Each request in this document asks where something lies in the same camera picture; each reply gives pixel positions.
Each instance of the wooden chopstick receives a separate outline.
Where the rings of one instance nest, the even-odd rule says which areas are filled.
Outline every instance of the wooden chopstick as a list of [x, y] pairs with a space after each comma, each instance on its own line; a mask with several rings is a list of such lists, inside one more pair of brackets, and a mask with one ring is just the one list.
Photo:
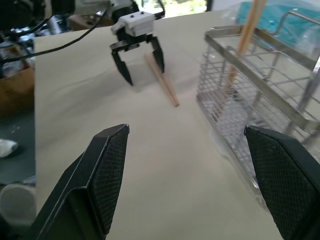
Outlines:
[[169, 81], [169, 79], [166, 76], [164, 76], [164, 74], [159, 69], [156, 61], [153, 58], [153, 56], [151, 56], [149, 54], [145, 54], [144, 55], [144, 60], [146, 61], [146, 63], [151, 68], [151, 70], [152, 70], [153, 74], [155, 75], [155, 77], [158, 79], [160, 85], [163, 87], [165, 93], [167, 94], [168, 98], [172, 102], [173, 106], [178, 107], [180, 104], [179, 104], [179, 101], [177, 99], [175, 90], [174, 90], [171, 82]]
[[[261, 13], [266, 4], [266, 0], [254, 0], [248, 18], [245, 22], [245, 25], [242, 28], [241, 37], [238, 43], [237, 51], [240, 54], [245, 54], [247, 48], [250, 44], [250, 41], [254, 35], [255, 28], [260, 19]], [[218, 111], [215, 112], [215, 116], [218, 119], [221, 113], [224, 111], [224, 105], [229, 98], [230, 94], [233, 92], [232, 87], [233, 83], [236, 80], [237, 69], [234, 66], [231, 66], [229, 69], [228, 82], [224, 87], [223, 98], [221, 99], [221, 103], [219, 104]]]

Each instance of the wire mesh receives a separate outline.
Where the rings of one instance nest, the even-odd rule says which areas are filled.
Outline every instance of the wire mesh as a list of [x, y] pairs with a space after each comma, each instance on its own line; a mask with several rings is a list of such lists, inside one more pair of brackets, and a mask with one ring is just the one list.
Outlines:
[[[217, 41], [236, 55], [234, 46], [237, 45], [237, 39], [239, 37], [228, 37], [219, 38]], [[297, 109], [305, 94], [311, 71], [282, 52], [266, 47], [266, 44], [261, 44], [259, 41], [250, 44], [243, 55], [245, 64], [261, 76], [261, 80], [288, 104]], [[208, 120], [217, 126], [241, 166], [255, 180], [254, 166], [243, 134], [245, 126], [253, 125], [286, 133], [292, 120], [266, 98], [244, 73], [236, 71], [234, 81], [231, 82], [232, 69], [234, 68], [225, 58], [208, 46], [200, 66], [197, 100], [206, 112]], [[308, 104], [301, 113], [305, 118], [318, 121], [319, 107], [320, 89], [309, 96]], [[316, 144], [319, 140], [319, 131], [310, 133], [293, 126], [289, 134], [305, 144], [309, 152], [319, 159], [320, 144]]]

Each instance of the basket handle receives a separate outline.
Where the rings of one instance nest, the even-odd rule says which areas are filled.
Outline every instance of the basket handle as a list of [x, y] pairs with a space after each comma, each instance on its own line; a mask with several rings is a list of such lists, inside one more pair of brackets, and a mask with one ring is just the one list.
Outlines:
[[308, 16], [305, 16], [305, 15], [302, 15], [301, 13], [298, 13], [296, 11], [288, 11], [281, 17], [280, 23], [279, 23], [278, 27], [276, 28], [276, 30], [274, 32], [270, 32], [270, 31], [268, 31], [266, 29], [264, 29], [264, 30], [266, 32], [268, 32], [269, 34], [273, 35], [273, 36], [277, 35], [280, 32], [281, 28], [283, 27], [283, 25], [285, 23], [286, 18], [289, 15], [294, 15], [294, 16], [296, 16], [298, 18], [301, 18], [301, 19], [304, 19], [304, 20], [306, 20], [306, 21], [308, 21], [310, 23], [313, 23], [313, 24], [316, 24], [316, 25], [320, 25], [320, 21], [314, 20], [314, 19], [312, 19], [312, 18], [310, 18]]

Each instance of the clear plastic bag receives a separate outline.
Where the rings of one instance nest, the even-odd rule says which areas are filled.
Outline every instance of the clear plastic bag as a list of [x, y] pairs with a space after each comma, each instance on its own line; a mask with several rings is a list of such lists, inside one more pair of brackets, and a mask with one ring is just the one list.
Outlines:
[[[16, 57], [16, 55], [6, 49], [0, 49], [0, 54], [3, 59]], [[6, 62], [2, 65], [2, 75], [5, 78], [12, 77], [23, 70], [24, 67], [25, 65], [22, 61]]]
[[[225, 10], [223, 18], [229, 22], [243, 25], [252, 7], [252, 1], [244, 1]], [[289, 11], [320, 21], [320, 1], [317, 0], [268, 0], [261, 13], [257, 27], [273, 33], [283, 15]], [[300, 17], [289, 15], [275, 36], [282, 43], [299, 50], [310, 58], [318, 59], [320, 44], [320, 25]]]

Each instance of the teal object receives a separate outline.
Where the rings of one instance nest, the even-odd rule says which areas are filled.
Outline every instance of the teal object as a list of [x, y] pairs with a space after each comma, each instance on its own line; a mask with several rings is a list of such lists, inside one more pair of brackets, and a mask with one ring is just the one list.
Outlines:
[[[235, 20], [238, 24], [243, 25], [246, 22], [251, 6], [252, 2], [240, 4]], [[281, 17], [288, 11], [294, 11], [320, 21], [320, 7], [301, 0], [269, 0], [261, 13], [257, 27], [273, 33], [276, 31]], [[275, 37], [282, 43], [294, 48], [308, 29], [313, 29], [314, 34], [320, 35], [320, 26], [318, 27], [300, 17], [289, 15], [285, 19], [281, 31]]]

